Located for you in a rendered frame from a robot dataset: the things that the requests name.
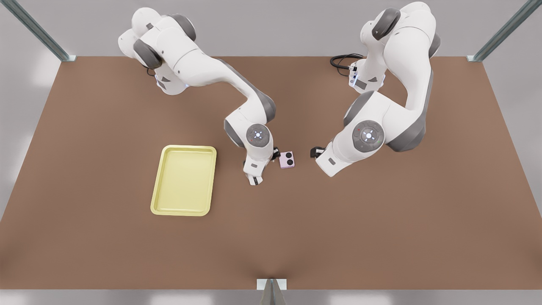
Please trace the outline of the yellow rectangular tray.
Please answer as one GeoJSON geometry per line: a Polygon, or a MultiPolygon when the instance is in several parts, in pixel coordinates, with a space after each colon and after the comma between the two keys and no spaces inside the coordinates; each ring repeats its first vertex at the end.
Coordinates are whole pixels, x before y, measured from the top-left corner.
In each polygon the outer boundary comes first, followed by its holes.
{"type": "Polygon", "coordinates": [[[210,210],[216,157],[211,146],[164,147],[151,212],[159,216],[205,216],[210,210]]]}

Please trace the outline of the silver frame post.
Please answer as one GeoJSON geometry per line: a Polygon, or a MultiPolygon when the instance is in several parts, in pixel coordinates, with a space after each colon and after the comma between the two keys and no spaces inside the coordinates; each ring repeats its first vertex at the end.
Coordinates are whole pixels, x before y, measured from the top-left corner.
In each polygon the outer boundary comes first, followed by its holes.
{"type": "Polygon", "coordinates": [[[521,8],[489,39],[475,55],[466,56],[468,62],[483,62],[515,29],[542,6],[542,0],[527,0],[521,8]]]}
{"type": "Polygon", "coordinates": [[[0,0],[0,3],[38,38],[58,60],[62,62],[74,62],[76,60],[76,56],[68,54],[17,0],[0,0]]]}
{"type": "Polygon", "coordinates": [[[256,290],[263,291],[260,305],[286,305],[283,290],[287,289],[287,279],[257,279],[256,290]]]}

